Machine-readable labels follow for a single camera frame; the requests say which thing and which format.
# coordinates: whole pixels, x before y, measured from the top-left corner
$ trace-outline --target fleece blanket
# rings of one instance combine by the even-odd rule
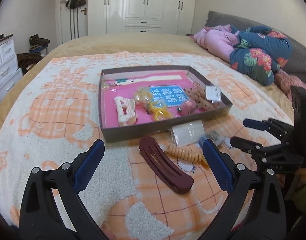
[[[237,30],[231,26],[232,33]],[[254,26],[237,35],[230,54],[231,68],[248,75],[263,86],[274,82],[276,71],[284,67],[292,54],[290,40],[281,32],[266,26]]]
[[[190,65],[219,85],[232,101],[230,113],[204,122],[205,130],[240,136],[263,145],[277,143],[271,135],[242,125],[245,118],[269,117],[292,123],[281,108],[240,73],[221,62],[182,53],[99,54],[55,58],[22,91],[0,130],[0,212],[18,226],[21,200],[35,166],[56,169],[90,147],[99,130],[98,84],[101,70],[138,65]],[[155,136],[161,147],[171,138]],[[210,170],[173,160],[195,182],[186,195],[176,195],[159,180],[140,156],[138,139],[105,144],[105,156],[80,198],[94,220],[108,221],[118,239],[196,239],[221,208],[227,194]],[[256,169],[250,155],[226,146],[220,149],[235,162]],[[53,191],[65,225],[72,228],[57,190]],[[248,194],[237,220],[247,211]]]

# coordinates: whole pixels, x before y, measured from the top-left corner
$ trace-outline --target box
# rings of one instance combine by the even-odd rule
[[[131,82],[134,82],[134,80],[144,80],[141,77],[145,77],[147,75],[163,76],[165,74],[175,75],[175,73],[184,73],[184,75],[186,75],[186,78],[192,81],[192,83],[198,82],[200,85],[203,86],[212,85],[211,82],[209,82],[198,71],[196,71],[190,66],[158,65],[158,66],[136,66],[136,67],[104,69],[101,73],[100,84],[99,84],[100,89],[98,96],[98,109],[99,109],[100,128],[105,138],[105,141],[107,143],[111,143],[116,141],[140,138],[144,135],[150,135],[158,132],[168,131],[174,125],[200,120],[200,119],[210,120],[219,116],[224,116],[229,112],[232,103],[225,95],[221,94],[222,102],[219,103],[218,109],[176,117],[172,119],[166,119],[157,122],[152,120],[152,122],[134,124],[130,126],[112,127],[111,125],[107,124],[106,118],[112,117],[112,115],[116,115],[117,118],[117,110],[112,111],[107,109],[108,104],[111,103],[114,104],[114,101],[111,100],[108,103],[107,100],[109,99],[109,96],[106,96],[105,94],[105,93],[117,93],[117,89],[115,89],[114,87],[108,88],[107,82],[111,80],[121,80],[122,82],[124,82],[125,80],[131,80]]]

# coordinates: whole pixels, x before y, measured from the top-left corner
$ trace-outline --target orange and white blanket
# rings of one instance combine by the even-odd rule
[[[250,81],[210,57],[124,51],[54,58],[23,90],[0,130],[0,212],[9,224],[18,226],[24,188],[33,167],[56,169],[87,150],[95,139],[103,139],[98,114],[101,70],[141,65],[190,65],[221,87],[233,106],[226,117],[204,122],[206,131],[271,145],[277,142],[271,135],[244,128],[243,119],[271,117],[292,123]],[[154,137],[162,148],[171,142],[167,133]],[[196,239],[195,234],[209,225],[227,193],[221,191],[210,170],[174,159],[195,181],[186,195],[175,194],[140,156],[138,142],[105,144],[104,158],[80,198],[99,225],[109,222],[118,239]],[[226,146],[220,150],[235,162],[256,169],[250,155]],[[64,223],[72,228],[58,191],[53,194]],[[251,195],[238,221],[245,216]]]

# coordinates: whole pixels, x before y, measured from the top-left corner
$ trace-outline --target pink knitted fabric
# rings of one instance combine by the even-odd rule
[[[285,71],[280,69],[275,74],[275,84],[286,94],[287,98],[292,101],[291,86],[302,87],[306,89],[306,84],[297,76],[290,76]]]

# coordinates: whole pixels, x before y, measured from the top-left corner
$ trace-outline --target blue gripper pad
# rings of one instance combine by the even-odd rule
[[[256,130],[260,130],[260,131],[265,131],[268,128],[266,123],[261,122],[261,121],[252,120],[252,119],[244,119],[243,125],[245,127],[253,128]]]
[[[95,170],[97,169],[97,166],[101,162],[105,152],[103,141],[99,140],[90,150],[88,156],[75,173],[73,189],[76,194],[86,189]]]
[[[233,176],[221,156],[208,140],[205,140],[203,143],[203,155],[221,189],[230,194],[233,191]]]

